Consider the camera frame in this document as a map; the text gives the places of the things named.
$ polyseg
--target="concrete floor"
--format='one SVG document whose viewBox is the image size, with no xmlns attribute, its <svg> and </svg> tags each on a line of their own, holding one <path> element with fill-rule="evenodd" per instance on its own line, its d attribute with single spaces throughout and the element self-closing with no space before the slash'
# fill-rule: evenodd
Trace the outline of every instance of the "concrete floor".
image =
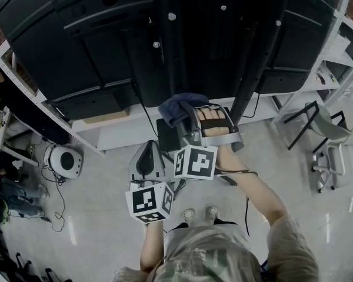
<svg viewBox="0 0 353 282">
<path fill-rule="evenodd" d="M 343 109 L 348 127 L 353 124 L 353 99 L 337 103 L 331 113 Z M 322 281 L 353 280 L 353 168 L 338 181 L 335 191 L 317 193 L 318 173 L 310 171 L 313 148 L 322 138 L 307 132 L 289 152 L 286 143 L 295 137 L 303 124 L 296 120 L 284 126 L 269 121 L 240 126 L 245 147 L 240 158 L 280 196 L 288 211 L 298 220 L 318 260 Z M 33 143 L 40 138 L 33 136 Z M 46 144 L 36 146 L 35 157 L 41 160 Z M 129 216 L 124 193 L 128 190 L 128 165 L 139 146 L 107 151 L 105 157 L 77 146 L 84 154 L 81 176 L 60 187 L 66 201 L 65 226 L 60 233 L 40 219 L 10 218 L 2 226 L 13 259 L 20 252 L 31 260 L 41 274 L 50 267 L 63 280 L 111 281 L 115 270 L 123 266 L 139 267 L 144 238 L 143 226 Z M 353 152 L 350 151 L 353 163 Z M 47 186 L 51 197 L 41 204 L 59 229 L 62 220 L 54 217 L 63 205 L 55 183 L 41 177 L 41 167 L 31 168 L 31 176 Z M 171 166 L 167 168 L 172 175 Z M 173 205 L 165 230 L 175 227 L 182 212 L 193 207 L 195 224 L 204 224 L 207 206 L 217 206 L 224 220 L 244 228 L 245 195 L 240 188 L 222 180 L 188 181 Z M 269 225 L 249 205 L 249 243 L 260 262 L 267 258 L 266 236 Z"/>
</svg>

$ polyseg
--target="hand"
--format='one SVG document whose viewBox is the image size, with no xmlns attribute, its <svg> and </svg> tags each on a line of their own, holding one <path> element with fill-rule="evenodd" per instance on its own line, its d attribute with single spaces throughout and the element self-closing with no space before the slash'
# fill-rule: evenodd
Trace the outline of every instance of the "hand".
<svg viewBox="0 0 353 282">
<path fill-rule="evenodd" d="M 221 110 L 202 108 L 197 110 L 200 121 L 209 119 L 225 119 Z M 205 137 L 222 136 L 229 133 L 228 127 L 213 127 L 202 131 Z M 239 171 L 247 170 L 231 149 L 231 145 L 220 145 L 217 151 L 216 167 L 220 170 Z"/>
</svg>

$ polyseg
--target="white robot vacuum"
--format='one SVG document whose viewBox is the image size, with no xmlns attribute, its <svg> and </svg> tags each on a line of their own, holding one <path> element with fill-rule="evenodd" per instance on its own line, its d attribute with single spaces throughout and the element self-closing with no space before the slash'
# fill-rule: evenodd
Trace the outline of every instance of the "white robot vacuum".
<svg viewBox="0 0 353 282">
<path fill-rule="evenodd" d="M 76 179 L 81 171 L 82 156 L 73 149 L 50 145 L 44 156 L 45 165 L 67 179 Z"/>
</svg>

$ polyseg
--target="blue cloth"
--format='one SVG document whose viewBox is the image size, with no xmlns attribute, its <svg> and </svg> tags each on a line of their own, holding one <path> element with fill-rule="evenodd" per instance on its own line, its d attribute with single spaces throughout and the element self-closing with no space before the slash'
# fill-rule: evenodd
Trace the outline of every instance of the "blue cloth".
<svg viewBox="0 0 353 282">
<path fill-rule="evenodd" d="M 168 126 L 174 127 L 180 121 L 188 117 L 187 113 L 180 105 L 180 102 L 182 101 L 187 102 L 192 106 L 203 106 L 209 104 L 209 99 L 201 94 L 181 93 L 174 95 L 158 107 L 160 114 Z"/>
</svg>

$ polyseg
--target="khaki t-shirt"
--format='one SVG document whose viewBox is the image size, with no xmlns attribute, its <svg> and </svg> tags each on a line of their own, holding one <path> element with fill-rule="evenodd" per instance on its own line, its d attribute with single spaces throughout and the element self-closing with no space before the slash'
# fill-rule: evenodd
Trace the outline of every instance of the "khaki t-shirt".
<svg viewBox="0 0 353 282">
<path fill-rule="evenodd" d="M 217 224 L 176 229 L 166 237 L 164 264 L 148 275 L 124 267 L 114 282 L 137 281 L 318 281 L 317 261 L 289 216 L 269 230 L 268 265 L 263 272 L 248 250 L 241 228 Z"/>
</svg>

